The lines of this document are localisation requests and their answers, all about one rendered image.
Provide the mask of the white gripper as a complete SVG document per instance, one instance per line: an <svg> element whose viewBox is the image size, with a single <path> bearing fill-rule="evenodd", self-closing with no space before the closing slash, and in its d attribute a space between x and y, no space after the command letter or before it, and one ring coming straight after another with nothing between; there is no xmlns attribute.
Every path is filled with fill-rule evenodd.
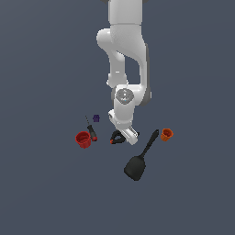
<svg viewBox="0 0 235 235"><path fill-rule="evenodd" d="M121 132L121 134L125 137L126 141L134 145L138 141L139 134L136 130L133 129L132 126L128 126L126 129L121 129L118 126L118 123L115 121L115 113L113 110L108 112L109 120L114 124L115 128Z"/></svg>

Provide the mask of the black and orange clamp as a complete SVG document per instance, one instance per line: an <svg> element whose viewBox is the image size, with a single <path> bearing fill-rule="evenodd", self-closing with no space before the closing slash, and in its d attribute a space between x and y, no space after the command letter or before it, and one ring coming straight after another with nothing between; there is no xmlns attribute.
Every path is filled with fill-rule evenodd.
<svg viewBox="0 0 235 235"><path fill-rule="evenodd" d="M122 135L122 133L119 130L116 130L113 132L110 143L111 144L117 144L117 143L123 143L126 140L126 138Z"/></svg>

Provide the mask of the black and red screwdriver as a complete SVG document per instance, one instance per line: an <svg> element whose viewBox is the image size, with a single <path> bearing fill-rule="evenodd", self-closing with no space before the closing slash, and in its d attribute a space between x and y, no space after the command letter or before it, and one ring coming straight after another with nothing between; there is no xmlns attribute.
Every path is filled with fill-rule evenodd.
<svg viewBox="0 0 235 235"><path fill-rule="evenodd" d="M87 129L89 130L91 140L92 141L97 141L97 136L96 136L96 133L95 133L92 125L89 123L87 116L85 116L85 118L86 118L86 121L87 121L87 124L88 124Z"/></svg>

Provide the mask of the black spatula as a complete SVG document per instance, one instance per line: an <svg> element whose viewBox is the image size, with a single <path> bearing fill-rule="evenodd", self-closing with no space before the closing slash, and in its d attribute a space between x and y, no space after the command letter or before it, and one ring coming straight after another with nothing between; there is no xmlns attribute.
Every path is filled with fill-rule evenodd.
<svg viewBox="0 0 235 235"><path fill-rule="evenodd" d="M144 156L158 136L159 136L159 130L156 129L151 134L151 137L146 147L144 148L143 152L138 156L132 157L124 167L124 173L133 181L139 181L139 179L142 177L144 170L146 168Z"/></svg>

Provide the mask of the orange cup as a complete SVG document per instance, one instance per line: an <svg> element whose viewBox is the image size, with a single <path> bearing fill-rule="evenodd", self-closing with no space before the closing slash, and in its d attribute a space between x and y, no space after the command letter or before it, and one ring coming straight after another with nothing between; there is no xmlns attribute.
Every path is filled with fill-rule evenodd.
<svg viewBox="0 0 235 235"><path fill-rule="evenodd" d="M173 136L173 132L170 129L163 129L161 134L161 140L167 141Z"/></svg>

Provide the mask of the red cup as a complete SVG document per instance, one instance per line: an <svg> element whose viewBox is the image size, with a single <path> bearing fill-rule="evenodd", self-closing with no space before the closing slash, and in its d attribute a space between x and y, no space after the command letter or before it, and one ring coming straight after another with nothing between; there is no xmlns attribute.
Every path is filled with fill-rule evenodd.
<svg viewBox="0 0 235 235"><path fill-rule="evenodd" d="M75 136L75 141L81 148L86 149L91 145L91 136L87 131L81 131Z"/></svg>

